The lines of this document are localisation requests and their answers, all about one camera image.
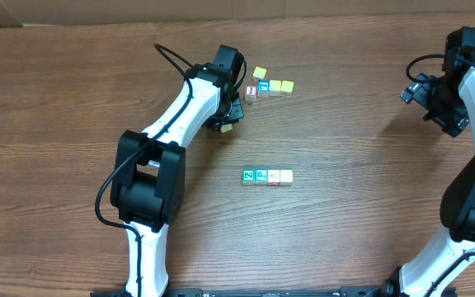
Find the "white sketch block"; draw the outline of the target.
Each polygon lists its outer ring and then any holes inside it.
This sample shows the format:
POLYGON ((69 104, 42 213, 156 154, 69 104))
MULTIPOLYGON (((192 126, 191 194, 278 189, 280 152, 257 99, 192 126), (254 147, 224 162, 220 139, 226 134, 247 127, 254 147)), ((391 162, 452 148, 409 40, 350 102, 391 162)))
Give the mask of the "white sketch block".
POLYGON ((227 133, 227 132, 229 132, 229 131, 232 130, 232 129, 233 129, 233 125, 232 125, 232 124, 226 124, 226 125, 222 125, 222 126, 220 127, 220 132, 221 132, 221 133, 227 133))

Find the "green letter Z block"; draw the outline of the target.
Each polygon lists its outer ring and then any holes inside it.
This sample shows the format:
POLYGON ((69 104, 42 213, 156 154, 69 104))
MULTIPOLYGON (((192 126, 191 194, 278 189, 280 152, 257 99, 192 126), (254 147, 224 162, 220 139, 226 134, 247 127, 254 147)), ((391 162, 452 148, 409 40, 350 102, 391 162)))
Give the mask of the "green letter Z block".
POLYGON ((243 169, 242 170, 242 184, 243 185, 254 185, 256 183, 256 176, 254 169, 243 169))

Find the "blue letter P block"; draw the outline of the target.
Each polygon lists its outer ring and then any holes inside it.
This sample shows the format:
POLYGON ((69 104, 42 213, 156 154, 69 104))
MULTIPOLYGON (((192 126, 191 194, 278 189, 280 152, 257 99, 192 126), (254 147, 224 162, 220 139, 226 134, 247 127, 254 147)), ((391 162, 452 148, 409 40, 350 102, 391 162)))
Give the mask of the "blue letter P block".
POLYGON ((268 170, 267 169, 256 169, 255 174, 255 183, 257 185, 266 185, 268 183, 268 170))

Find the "white ice cream block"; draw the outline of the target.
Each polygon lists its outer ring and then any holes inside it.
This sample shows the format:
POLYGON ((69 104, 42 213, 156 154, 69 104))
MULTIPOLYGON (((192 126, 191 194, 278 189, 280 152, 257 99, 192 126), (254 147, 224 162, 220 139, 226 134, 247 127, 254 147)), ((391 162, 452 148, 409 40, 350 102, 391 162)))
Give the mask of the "white ice cream block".
POLYGON ((278 169, 267 170, 267 184, 270 186, 278 186, 280 184, 280 170, 278 169))

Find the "yellow letter K block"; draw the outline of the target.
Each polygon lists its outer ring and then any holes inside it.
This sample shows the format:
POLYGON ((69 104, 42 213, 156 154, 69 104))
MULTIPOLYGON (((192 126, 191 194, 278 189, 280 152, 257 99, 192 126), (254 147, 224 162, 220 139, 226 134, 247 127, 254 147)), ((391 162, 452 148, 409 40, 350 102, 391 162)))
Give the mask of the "yellow letter K block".
POLYGON ((292 170, 280 170, 280 185, 290 186, 294 182, 294 173, 292 170))

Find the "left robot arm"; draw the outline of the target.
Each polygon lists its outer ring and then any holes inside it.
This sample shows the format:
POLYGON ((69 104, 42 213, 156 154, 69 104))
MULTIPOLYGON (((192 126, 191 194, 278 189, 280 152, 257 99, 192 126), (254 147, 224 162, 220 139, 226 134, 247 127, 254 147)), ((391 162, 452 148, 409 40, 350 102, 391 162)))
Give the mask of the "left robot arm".
POLYGON ((186 148, 200 129, 226 132, 244 117, 238 89, 246 73, 244 56, 220 45, 212 62, 180 71, 182 89, 158 120, 121 135, 115 169, 98 192, 111 191, 119 211, 112 225, 129 240, 129 277, 116 295, 167 294, 167 232, 186 193, 186 148))

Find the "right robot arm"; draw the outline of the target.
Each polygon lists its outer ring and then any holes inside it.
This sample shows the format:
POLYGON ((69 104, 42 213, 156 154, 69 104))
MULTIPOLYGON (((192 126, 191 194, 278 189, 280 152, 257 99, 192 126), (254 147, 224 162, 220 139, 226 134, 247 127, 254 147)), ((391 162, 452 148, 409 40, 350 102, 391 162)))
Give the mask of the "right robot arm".
MULTIPOLYGON (((445 40, 443 76, 410 76, 400 97, 426 109, 423 119, 456 137, 466 127, 475 151, 475 27, 463 26, 445 40)), ((475 262, 475 154, 445 190, 437 234, 411 261, 397 268, 376 296, 454 296, 450 283, 475 262)))

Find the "yellow block far top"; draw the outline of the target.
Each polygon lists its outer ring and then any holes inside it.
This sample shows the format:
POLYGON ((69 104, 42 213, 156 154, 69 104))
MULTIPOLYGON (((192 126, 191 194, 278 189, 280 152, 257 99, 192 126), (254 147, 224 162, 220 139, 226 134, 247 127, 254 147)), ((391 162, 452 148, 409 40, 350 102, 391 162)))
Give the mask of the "yellow block far top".
POLYGON ((253 71, 252 81, 254 83, 258 83, 259 81, 264 80, 266 77, 266 72, 267 72, 266 68, 256 66, 253 71))

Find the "red letter I block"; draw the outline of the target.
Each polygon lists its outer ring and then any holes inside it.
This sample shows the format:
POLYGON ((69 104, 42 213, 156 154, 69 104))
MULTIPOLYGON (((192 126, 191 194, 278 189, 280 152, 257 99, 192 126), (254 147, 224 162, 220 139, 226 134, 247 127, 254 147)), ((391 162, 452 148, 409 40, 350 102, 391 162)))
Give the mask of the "red letter I block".
POLYGON ((257 86, 256 85, 248 85, 245 87, 245 101, 247 102, 255 102, 257 99, 257 86))

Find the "blue letter block in row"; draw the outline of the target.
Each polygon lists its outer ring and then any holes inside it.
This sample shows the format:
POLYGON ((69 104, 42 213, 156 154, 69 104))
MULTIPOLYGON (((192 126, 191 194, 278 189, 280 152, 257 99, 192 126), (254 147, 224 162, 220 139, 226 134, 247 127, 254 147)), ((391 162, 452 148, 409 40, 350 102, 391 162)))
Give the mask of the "blue letter block in row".
POLYGON ((257 96, 268 97, 269 95, 270 95, 270 82, 260 80, 257 83, 257 96))

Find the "yellow block in row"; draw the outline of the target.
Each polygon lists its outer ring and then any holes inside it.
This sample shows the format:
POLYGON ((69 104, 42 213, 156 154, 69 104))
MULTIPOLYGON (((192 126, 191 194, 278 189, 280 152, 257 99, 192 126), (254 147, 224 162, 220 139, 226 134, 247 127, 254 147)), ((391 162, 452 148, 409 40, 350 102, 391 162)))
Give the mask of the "yellow block in row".
POLYGON ((281 85, 280 80, 270 80, 269 82, 269 96, 270 97, 279 97, 281 94, 281 85))

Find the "yellow block row end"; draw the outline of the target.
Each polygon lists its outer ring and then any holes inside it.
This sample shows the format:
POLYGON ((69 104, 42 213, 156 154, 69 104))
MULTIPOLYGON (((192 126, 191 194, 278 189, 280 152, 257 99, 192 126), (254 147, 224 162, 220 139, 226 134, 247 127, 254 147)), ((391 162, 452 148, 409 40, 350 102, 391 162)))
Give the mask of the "yellow block row end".
POLYGON ((283 80, 280 87, 280 95, 282 97, 292 97, 294 90, 294 82, 283 80))

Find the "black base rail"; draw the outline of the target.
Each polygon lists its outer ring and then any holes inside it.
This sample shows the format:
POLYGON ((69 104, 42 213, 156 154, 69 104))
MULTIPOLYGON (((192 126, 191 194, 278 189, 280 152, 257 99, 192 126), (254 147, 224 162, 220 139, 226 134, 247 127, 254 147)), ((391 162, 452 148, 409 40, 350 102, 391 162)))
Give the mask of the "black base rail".
POLYGON ((378 286, 345 286, 336 290, 212 290, 167 289, 166 297, 374 297, 378 286))

